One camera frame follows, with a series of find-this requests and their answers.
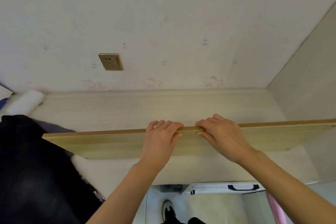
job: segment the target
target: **electrical outlet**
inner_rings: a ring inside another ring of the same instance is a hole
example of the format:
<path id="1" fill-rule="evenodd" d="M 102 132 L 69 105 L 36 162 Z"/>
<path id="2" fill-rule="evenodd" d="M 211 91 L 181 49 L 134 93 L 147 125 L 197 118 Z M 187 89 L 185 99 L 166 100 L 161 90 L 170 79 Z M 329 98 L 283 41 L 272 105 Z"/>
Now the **electrical outlet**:
<path id="1" fill-rule="evenodd" d="M 124 70 L 119 54 L 116 53 L 100 53 L 99 58 L 105 70 Z"/>

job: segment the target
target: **drawer handle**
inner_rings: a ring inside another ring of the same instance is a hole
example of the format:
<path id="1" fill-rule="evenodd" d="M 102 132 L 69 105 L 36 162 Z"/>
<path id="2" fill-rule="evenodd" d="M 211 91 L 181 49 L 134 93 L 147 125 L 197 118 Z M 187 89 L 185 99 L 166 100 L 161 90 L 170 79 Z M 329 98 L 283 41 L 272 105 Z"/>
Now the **drawer handle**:
<path id="1" fill-rule="evenodd" d="M 233 185 L 228 185 L 227 187 L 229 190 L 233 190 L 233 191 L 254 191 L 254 190 L 260 189 L 258 184 L 254 184 L 253 189 L 235 189 Z"/>

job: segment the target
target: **wallpaper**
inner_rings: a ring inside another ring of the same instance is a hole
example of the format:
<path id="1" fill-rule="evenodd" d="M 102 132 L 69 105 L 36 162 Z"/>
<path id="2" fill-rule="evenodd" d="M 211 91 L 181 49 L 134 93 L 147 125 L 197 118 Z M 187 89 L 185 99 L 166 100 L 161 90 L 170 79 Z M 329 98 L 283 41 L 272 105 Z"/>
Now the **wallpaper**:
<path id="1" fill-rule="evenodd" d="M 15 92 L 264 88 L 336 0 L 0 0 Z M 119 53 L 105 71 L 99 53 Z"/>

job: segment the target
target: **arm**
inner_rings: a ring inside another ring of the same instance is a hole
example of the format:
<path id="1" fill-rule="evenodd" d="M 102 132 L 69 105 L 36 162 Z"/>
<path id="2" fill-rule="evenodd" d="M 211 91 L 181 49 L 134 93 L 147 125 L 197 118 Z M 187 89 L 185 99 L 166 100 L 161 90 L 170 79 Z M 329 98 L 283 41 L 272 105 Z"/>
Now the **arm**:
<path id="1" fill-rule="evenodd" d="M 149 187 L 170 159 L 175 143 L 181 137 L 175 132 L 182 126 L 182 123 L 164 120 L 149 123 L 139 162 L 86 224 L 133 222 Z"/>
<path id="2" fill-rule="evenodd" d="M 196 125 L 207 129 L 199 134 L 258 180 L 294 223 L 336 223 L 336 207 L 252 148 L 238 124 L 214 114 Z"/>

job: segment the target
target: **hand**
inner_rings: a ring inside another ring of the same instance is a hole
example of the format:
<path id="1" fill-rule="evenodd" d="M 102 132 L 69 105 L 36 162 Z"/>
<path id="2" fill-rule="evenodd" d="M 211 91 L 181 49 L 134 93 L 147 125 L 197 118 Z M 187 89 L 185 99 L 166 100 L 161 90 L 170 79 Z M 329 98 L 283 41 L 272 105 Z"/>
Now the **hand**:
<path id="1" fill-rule="evenodd" d="M 177 140 L 182 136 L 176 134 L 176 130 L 181 127 L 182 123 L 170 120 L 155 120 L 149 123 L 139 163 L 159 173 L 168 163 Z"/>
<path id="2" fill-rule="evenodd" d="M 224 119 L 218 114 L 212 118 L 196 122 L 196 126 L 204 127 L 208 132 L 199 132 L 212 147 L 228 160 L 240 164 L 250 153 L 255 150 L 246 141 L 239 125 L 232 120 Z"/>

